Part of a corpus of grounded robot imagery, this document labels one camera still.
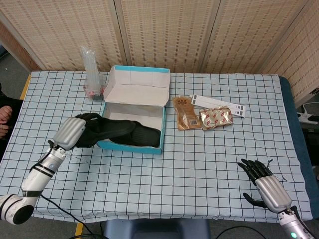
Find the robotic arm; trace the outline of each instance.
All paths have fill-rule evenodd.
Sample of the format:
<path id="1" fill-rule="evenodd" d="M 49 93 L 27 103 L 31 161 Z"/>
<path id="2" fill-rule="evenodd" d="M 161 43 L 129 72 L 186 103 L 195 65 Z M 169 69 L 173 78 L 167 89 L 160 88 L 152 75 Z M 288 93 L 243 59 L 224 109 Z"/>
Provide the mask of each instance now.
<path id="1" fill-rule="evenodd" d="M 29 175 L 23 181 L 23 197 L 8 194 L 0 198 L 0 220 L 19 225 L 32 215 L 34 206 L 44 188 L 65 159 L 65 152 L 71 150 L 85 129 L 86 121 L 80 118 L 68 118 L 53 138 L 46 154 L 32 166 Z"/>
<path id="2" fill-rule="evenodd" d="M 276 176 L 261 162 L 242 159 L 238 163 L 258 189 L 262 200 L 252 199 L 247 193 L 243 196 L 252 205 L 268 208 L 279 216 L 279 224 L 287 235 L 296 239 L 315 239 L 300 219 L 297 207 L 291 207 L 292 200 Z"/>

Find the table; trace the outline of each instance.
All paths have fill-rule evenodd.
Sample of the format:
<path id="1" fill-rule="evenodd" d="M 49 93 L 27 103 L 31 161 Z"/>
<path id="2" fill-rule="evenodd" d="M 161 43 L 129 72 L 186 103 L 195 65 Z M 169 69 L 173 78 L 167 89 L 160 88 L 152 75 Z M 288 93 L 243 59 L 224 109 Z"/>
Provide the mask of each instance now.
<path id="1" fill-rule="evenodd" d="M 107 83 L 108 73 L 100 74 Z M 85 72 L 32 72 L 0 165 L 0 195 L 21 194 L 28 169 L 68 117 L 102 111 L 102 101 L 85 97 L 84 79 Z M 178 131 L 171 99 L 190 94 L 246 105 L 246 118 L 236 117 L 234 125 L 215 130 Z M 85 222 L 175 217 L 274 222 L 277 215 L 243 198 L 244 192 L 253 198 L 259 194 L 236 164 L 241 158 L 273 159 L 270 169 L 303 219 L 312 218 L 277 75 L 171 74 L 166 113 L 162 155 L 75 148 L 43 194 Z M 34 215 L 73 221 L 43 199 Z"/>

